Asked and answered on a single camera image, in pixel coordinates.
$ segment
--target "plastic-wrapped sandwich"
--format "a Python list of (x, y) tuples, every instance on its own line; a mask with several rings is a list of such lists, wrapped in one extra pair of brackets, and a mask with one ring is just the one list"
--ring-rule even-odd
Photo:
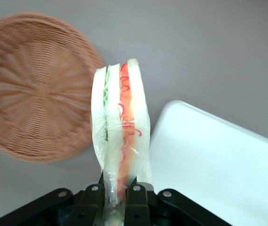
[(105, 224), (122, 225), (127, 185), (135, 177), (150, 182), (150, 120), (136, 59), (97, 69), (91, 113), (93, 145), (105, 181)]

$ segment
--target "bolt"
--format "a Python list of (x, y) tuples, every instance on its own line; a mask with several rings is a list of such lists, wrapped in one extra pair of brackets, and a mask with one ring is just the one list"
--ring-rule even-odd
[(93, 187), (91, 188), (91, 190), (92, 190), (92, 191), (97, 191), (97, 190), (98, 190), (98, 186), (93, 186)]
[(139, 185), (135, 185), (135, 186), (133, 186), (133, 190), (135, 192), (140, 191), (141, 190), (141, 187)]
[(165, 192), (163, 192), (163, 195), (164, 195), (165, 197), (167, 197), (167, 198), (169, 198), (169, 197), (172, 196), (172, 194), (171, 194), (169, 191), (165, 191)]
[(58, 197), (65, 197), (67, 195), (67, 192), (66, 191), (63, 191), (63, 192), (60, 192), (59, 194), (58, 194)]

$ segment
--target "gray background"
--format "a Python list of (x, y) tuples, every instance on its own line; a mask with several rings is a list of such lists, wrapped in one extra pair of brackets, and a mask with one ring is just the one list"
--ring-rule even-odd
[[(152, 128), (180, 99), (268, 137), (268, 0), (0, 0), (0, 17), (24, 11), (75, 26), (106, 64), (138, 58)], [(91, 146), (43, 165), (0, 152), (0, 216), (99, 175)]]

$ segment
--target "woven basket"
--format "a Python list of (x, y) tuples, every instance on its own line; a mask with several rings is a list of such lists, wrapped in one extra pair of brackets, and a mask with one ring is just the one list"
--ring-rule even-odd
[(83, 35), (61, 20), (19, 14), (0, 20), (0, 150), (54, 162), (91, 143), (93, 75), (103, 66)]

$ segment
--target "white tray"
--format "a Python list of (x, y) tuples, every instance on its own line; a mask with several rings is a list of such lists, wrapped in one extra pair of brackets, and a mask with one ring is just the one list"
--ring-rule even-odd
[(268, 139), (172, 101), (150, 160), (156, 193), (176, 189), (234, 226), (268, 226)]

